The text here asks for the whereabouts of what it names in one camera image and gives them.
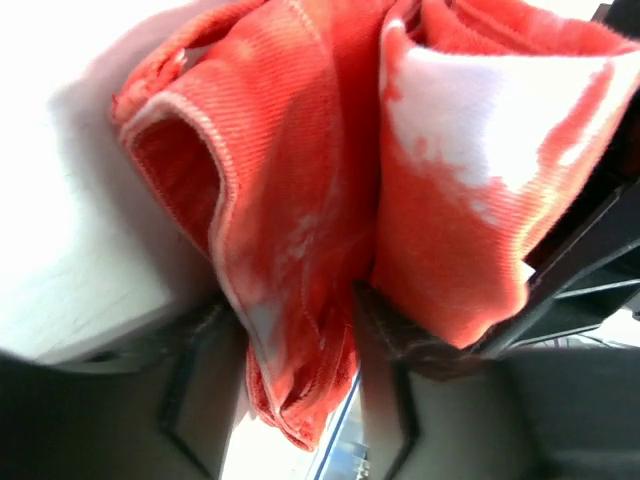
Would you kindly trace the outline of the red white tie-dye trousers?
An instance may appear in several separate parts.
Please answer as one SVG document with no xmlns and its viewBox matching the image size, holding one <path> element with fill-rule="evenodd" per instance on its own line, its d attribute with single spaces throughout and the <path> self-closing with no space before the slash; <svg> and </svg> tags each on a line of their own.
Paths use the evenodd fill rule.
<svg viewBox="0 0 640 480">
<path fill-rule="evenodd" d="M 639 85 L 639 44 L 523 1 L 237 1 L 115 95 L 122 147 L 212 262 L 258 416 L 317 446 L 356 371 L 352 285 L 469 346 Z"/>
</svg>

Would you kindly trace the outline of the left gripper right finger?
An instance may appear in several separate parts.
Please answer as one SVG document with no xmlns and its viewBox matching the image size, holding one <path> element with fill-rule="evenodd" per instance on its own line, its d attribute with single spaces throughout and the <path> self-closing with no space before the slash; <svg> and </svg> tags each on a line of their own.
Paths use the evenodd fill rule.
<svg viewBox="0 0 640 480">
<path fill-rule="evenodd" d="M 372 479 L 635 479 L 639 352 L 457 350 L 354 287 Z"/>
</svg>

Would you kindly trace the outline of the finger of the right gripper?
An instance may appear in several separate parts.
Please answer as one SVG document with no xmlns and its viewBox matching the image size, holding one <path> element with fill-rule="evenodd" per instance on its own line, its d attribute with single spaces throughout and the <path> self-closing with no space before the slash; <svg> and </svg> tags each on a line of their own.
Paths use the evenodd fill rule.
<svg viewBox="0 0 640 480">
<path fill-rule="evenodd" d="M 483 356 L 598 328 L 639 292 L 639 98 L 582 192 L 534 249 L 530 298 L 480 341 Z"/>
</svg>

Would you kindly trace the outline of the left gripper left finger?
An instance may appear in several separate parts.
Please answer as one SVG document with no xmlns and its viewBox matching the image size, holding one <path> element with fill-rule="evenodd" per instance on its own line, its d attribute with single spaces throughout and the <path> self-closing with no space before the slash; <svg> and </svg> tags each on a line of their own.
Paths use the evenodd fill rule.
<svg viewBox="0 0 640 480">
<path fill-rule="evenodd" d="M 1 357 L 5 479 L 217 479 L 246 334 L 215 298 L 91 357 Z"/>
</svg>

